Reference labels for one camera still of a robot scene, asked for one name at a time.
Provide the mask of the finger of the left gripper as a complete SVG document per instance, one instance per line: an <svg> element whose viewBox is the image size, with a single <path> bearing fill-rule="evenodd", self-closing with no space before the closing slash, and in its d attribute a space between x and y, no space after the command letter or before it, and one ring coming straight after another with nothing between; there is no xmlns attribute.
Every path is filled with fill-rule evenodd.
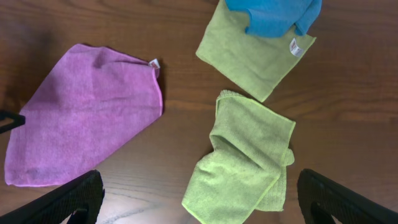
<svg viewBox="0 0 398 224"><path fill-rule="evenodd" d="M1 121L6 120L9 120L9 122L1 125L1 134L25 124L25 116L6 110L1 110Z"/></svg>

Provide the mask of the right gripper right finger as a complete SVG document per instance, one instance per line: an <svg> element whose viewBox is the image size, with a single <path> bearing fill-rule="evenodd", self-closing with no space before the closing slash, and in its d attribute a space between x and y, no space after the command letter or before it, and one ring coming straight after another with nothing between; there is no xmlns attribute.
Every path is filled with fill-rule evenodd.
<svg viewBox="0 0 398 224"><path fill-rule="evenodd" d="M397 224L397 213L311 169L297 181L299 206L306 224Z"/></svg>

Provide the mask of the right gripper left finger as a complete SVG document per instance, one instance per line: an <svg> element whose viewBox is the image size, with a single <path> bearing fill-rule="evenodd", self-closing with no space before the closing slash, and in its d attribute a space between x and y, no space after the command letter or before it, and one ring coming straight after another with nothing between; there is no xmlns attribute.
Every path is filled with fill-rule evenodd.
<svg viewBox="0 0 398 224"><path fill-rule="evenodd" d="M1 223L95 224L105 190L101 174L91 170L40 198L1 216Z"/></svg>

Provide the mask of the purple microfiber cloth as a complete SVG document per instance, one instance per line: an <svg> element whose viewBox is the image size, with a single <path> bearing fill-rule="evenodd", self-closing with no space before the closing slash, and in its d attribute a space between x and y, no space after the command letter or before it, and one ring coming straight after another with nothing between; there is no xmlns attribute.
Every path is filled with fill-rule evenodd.
<svg viewBox="0 0 398 224"><path fill-rule="evenodd" d="M11 131L6 184L65 184L91 170L162 116L160 64L76 44L21 109Z"/></svg>

